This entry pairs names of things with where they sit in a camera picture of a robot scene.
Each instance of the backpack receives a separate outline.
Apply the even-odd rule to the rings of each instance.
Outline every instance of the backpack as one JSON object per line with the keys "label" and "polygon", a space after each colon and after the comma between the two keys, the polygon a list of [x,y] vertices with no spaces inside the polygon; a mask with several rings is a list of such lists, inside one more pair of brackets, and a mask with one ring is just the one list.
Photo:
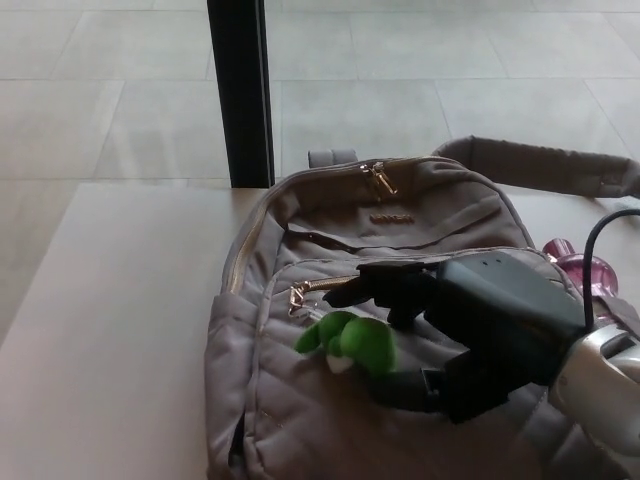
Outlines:
{"label": "backpack", "polygon": [[[323,291],[384,259],[440,262],[485,249],[521,260],[576,301],[496,183],[588,197],[640,193],[640,164],[468,137],[432,156],[357,162],[310,154],[272,187],[231,247],[205,354],[210,479],[598,479],[624,473],[528,385],[463,424],[376,405],[352,375],[293,349]],[[386,318],[371,302],[363,316]],[[464,351],[424,318],[395,332],[400,369]]]}

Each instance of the table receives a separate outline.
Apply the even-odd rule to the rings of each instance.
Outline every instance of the table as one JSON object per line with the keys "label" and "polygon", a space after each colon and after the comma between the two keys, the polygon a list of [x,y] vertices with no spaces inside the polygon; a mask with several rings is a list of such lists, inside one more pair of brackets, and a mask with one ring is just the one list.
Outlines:
{"label": "table", "polygon": [[[581,249],[611,203],[508,192],[539,246]],[[261,194],[80,187],[0,349],[0,478],[205,478],[209,309]],[[617,221],[596,248],[636,308],[639,225]]]}

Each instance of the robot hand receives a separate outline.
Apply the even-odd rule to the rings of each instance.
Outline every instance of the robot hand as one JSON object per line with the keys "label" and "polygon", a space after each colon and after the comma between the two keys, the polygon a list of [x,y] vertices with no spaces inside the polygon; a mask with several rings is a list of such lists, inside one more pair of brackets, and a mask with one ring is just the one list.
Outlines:
{"label": "robot hand", "polygon": [[640,479],[633,471],[640,458],[640,344],[628,332],[610,325],[590,333],[578,302],[500,252],[436,265],[368,264],[359,271],[327,293],[329,304],[342,308],[373,299],[390,309],[388,322],[398,329],[411,328],[424,312],[469,349],[440,370],[371,379],[375,401],[442,412],[457,423],[533,382],[548,387],[551,403]]}

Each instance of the green plush toy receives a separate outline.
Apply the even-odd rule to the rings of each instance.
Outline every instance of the green plush toy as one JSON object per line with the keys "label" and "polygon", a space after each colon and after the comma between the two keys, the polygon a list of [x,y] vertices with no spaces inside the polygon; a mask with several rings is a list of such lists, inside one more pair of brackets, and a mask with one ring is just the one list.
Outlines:
{"label": "green plush toy", "polygon": [[327,353],[327,363],[333,373],[341,373],[354,363],[372,376],[395,368],[391,328],[374,318],[344,311],[328,313],[304,331],[294,348],[299,353],[309,353],[320,346]]}

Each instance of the pink object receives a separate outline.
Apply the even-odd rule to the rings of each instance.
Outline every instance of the pink object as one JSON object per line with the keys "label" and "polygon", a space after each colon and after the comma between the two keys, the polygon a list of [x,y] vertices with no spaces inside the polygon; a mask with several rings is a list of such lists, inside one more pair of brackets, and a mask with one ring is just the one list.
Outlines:
{"label": "pink object", "polygon": [[[569,241],[554,238],[542,249],[547,255],[556,259],[573,283],[582,290],[582,259],[583,255],[576,253]],[[594,297],[617,297],[618,277],[611,265],[598,257],[591,262],[591,293]]]}

